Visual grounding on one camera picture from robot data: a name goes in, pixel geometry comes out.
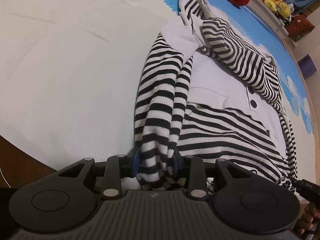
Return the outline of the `person's hand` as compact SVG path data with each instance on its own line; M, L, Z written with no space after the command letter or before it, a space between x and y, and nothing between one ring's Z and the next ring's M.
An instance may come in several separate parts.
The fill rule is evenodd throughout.
M315 204L309 203L295 224L295 234L301 236L306 231L312 230L316 222L319 222L319 209Z

